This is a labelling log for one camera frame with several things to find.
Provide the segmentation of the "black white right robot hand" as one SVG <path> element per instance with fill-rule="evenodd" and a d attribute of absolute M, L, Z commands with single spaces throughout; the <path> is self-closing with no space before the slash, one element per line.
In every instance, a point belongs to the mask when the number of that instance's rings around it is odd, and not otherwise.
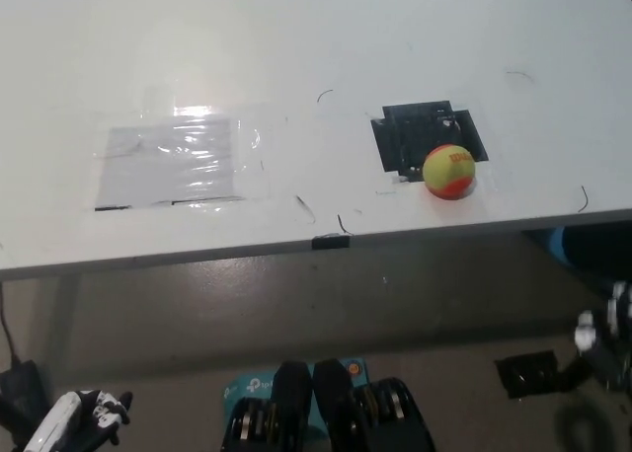
<path fill-rule="evenodd" d="M 631 394 L 631 283 L 608 280 L 598 294 L 601 310 L 585 310 L 573 333 L 577 354 L 558 373 L 561 392 L 595 378 L 606 390 Z"/>

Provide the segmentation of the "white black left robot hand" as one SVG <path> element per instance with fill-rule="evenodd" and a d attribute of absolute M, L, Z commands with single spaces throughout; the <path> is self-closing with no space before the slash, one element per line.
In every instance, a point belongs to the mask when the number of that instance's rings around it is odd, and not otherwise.
<path fill-rule="evenodd" d="M 131 392 L 116 397 L 104 390 L 62 395 L 41 421 L 23 450 L 94 452 L 107 442 L 119 444 L 118 432 L 130 423 Z"/>

